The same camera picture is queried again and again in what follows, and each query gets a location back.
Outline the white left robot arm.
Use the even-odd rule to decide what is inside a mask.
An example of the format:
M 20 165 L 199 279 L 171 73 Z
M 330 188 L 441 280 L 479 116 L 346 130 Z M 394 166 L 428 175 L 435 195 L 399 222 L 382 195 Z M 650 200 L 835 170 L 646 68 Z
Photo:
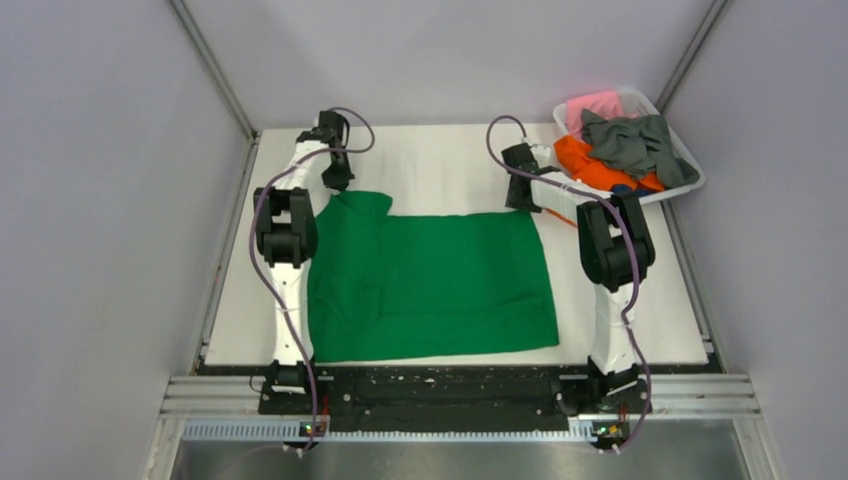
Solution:
M 350 122 L 341 108 L 319 113 L 296 138 L 282 171 L 253 193 L 251 263 L 274 302 L 275 341 L 262 386 L 260 412 L 320 414 L 320 386 L 308 332 L 308 274 L 318 247 L 320 199 L 344 191 L 354 175 Z

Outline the green t shirt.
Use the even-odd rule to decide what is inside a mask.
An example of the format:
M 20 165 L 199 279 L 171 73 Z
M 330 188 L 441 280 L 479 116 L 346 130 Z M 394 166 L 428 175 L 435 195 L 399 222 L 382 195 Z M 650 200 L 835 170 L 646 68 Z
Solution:
M 559 342 L 543 246 L 523 211 L 395 216 L 376 192 L 318 215 L 308 324 L 320 363 L 535 350 Z

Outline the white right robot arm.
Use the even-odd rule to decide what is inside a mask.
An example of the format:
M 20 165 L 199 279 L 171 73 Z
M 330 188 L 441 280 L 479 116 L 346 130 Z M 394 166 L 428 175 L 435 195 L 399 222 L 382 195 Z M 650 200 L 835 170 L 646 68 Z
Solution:
M 555 394 L 568 416 L 625 415 L 649 405 L 650 368 L 633 331 L 632 311 L 656 251 L 635 192 L 603 192 L 538 161 L 544 147 L 519 143 L 497 162 L 509 173 L 506 205 L 549 210 L 575 224 L 580 265 L 594 286 L 595 330 L 585 381 Z

